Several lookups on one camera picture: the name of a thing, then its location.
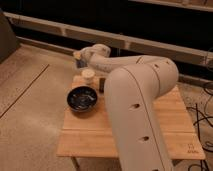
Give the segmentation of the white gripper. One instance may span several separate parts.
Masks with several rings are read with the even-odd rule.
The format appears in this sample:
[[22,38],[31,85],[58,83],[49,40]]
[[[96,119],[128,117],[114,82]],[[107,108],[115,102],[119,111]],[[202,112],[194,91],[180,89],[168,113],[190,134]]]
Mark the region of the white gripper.
[[79,52],[79,54],[81,55],[81,60],[82,60],[82,63],[83,63],[83,68],[87,67],[87,63],[88,63],[88,61],[89,61],[89,59],[91,57],[90,48],[89,47],[85,47],[85,48],[83,48],[81,50],[74,51],[74,52]]

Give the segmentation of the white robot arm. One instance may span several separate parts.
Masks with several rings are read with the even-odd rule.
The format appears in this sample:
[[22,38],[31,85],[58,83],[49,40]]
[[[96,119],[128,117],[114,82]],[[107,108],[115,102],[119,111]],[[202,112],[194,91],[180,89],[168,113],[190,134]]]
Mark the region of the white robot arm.
[[175,87],[176,64],[160,56],[112,57],[103,44],[73,56],[107,73],[105,107],[122,171],[174,171],[153,101]]

